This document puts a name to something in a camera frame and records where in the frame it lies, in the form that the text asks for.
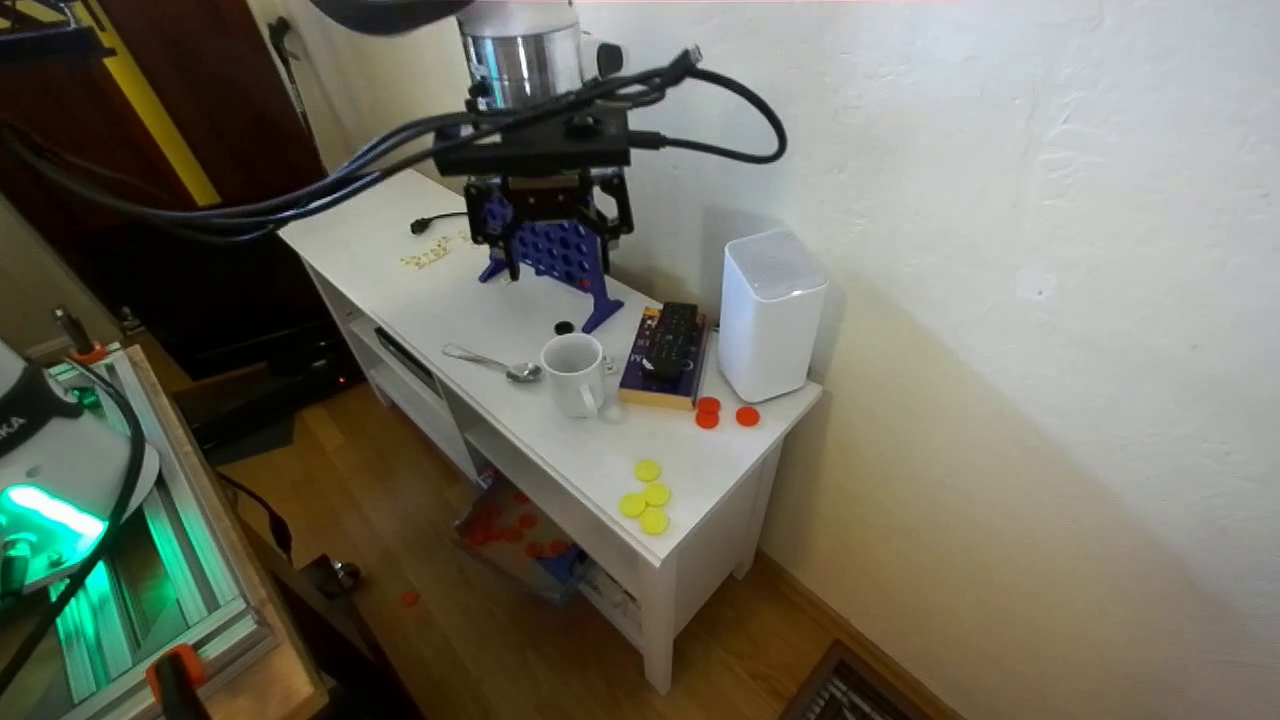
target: white desk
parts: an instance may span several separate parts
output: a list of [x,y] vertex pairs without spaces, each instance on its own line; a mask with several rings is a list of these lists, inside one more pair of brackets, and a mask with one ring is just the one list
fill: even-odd
[[[673,643],[695,610],[736,571],[751,569],[793,423],[820,396],[814,385],[762,403],[756,428],[736,428],[736,396],[704,359],[704,391],[724,401],[717,432],[693,411],[621,409],[598,420],[563,420],[542,385],[506,385],[498,373],[452,359],[438,346],[524,359],[557,320],[584,320],[589,298],[527,268],[519,283],[478,283],[489,250],[462,221],[413,235],[414,218],[462,200],[414,173],[280,235],[302,258],[370,390],[400,403],[467,478],[470,453],[537,499],[598,571],[584,598],[644,653],[652,690],[673,690]],[[622,310],[595,329],[613,356],[628,356],[648,298],[613,283]],[[423,373],[408,373],[378,340],[385,329]],[[644,535],[621,515],[637,494],[637,459],[661,459],[673,490],[673,531]]]

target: baseboard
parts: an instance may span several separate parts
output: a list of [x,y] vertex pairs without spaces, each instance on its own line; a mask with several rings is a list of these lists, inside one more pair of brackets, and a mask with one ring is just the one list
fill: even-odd
[[939,718],[939,720],[959,718],[946,702],[939,702],[928,686],[920,686],[899,661],[891,661],[877,639],[852,628],[829,601],[803,587],[778,562],[772,562],[769,553],[756,553],[756,571],[769,571],[769,581],[778,592],[788,592],[807,618],[814,618],[831,631],[831,639],[848,643],[864,677],[902,698],[920,718]]

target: white cup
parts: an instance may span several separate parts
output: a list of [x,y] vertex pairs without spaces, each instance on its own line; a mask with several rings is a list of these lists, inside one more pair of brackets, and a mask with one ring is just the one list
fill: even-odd
[[566,334],[542,346],[542,378],[563,417],[598,417],[613,401],[607,352],[595,337]]

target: desk leg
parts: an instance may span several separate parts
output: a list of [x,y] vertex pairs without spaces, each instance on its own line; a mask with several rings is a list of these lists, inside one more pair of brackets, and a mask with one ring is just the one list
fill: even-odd
[[758,550],[758,531],[762,531],[762,511],[769,511],[769,495],[772,495],[772,478],[774,478],[774,459],[784,456],[784,444],[772,444],[769,456],[758,456],[756,474],[751,474],[751,505],[746,505],[746,525],[742,525],[742,558],[736,562],[736,581],[742,581],[756,565],[756,550]]
[[644,658],[644,682],[666,698],[673,665],[677,665],[677,571],[673,569],[661,569],[644,581],[639,658]]

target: lid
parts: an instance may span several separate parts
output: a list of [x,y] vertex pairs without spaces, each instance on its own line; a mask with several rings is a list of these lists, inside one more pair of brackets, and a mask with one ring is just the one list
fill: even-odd
[[724,260],[742,268],[742,281],[758,301],[784,301],[829,287],[814,260],[788,228],[727,241]]

